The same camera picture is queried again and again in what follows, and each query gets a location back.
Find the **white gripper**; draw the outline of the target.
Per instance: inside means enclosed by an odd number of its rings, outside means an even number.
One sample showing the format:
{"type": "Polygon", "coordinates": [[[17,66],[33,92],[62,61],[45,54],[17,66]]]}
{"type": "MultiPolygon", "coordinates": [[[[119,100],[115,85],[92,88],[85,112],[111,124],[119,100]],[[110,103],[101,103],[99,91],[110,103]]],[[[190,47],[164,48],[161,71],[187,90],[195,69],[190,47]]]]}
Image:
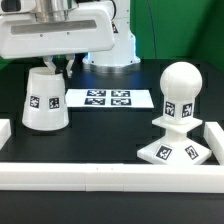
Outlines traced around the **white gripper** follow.
{"type": "Polygon", "coordinates": [[[75,53],[110,50],[114,34],[105,8],[77,8],[63,22],[38,23],[32,14],[0,16],[0,56],[4,59],[43,57],[46,75],[56,74],[52,55],[66,55],[72,77],[75,53]]]}

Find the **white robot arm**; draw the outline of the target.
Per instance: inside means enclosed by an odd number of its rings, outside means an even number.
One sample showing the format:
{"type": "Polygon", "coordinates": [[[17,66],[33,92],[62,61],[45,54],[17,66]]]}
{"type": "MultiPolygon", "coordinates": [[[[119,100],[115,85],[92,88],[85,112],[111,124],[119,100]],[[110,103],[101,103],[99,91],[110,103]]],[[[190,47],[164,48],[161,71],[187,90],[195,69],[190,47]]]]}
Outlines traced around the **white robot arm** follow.
{"type": "Polygon", "coordinates": [[[0,57],[41,57],[54,75],[52,58],[64,55],[68,67],[79,53],[111,53],[119,46],[113,28],[113,0],[0,0],[0,57]]]}

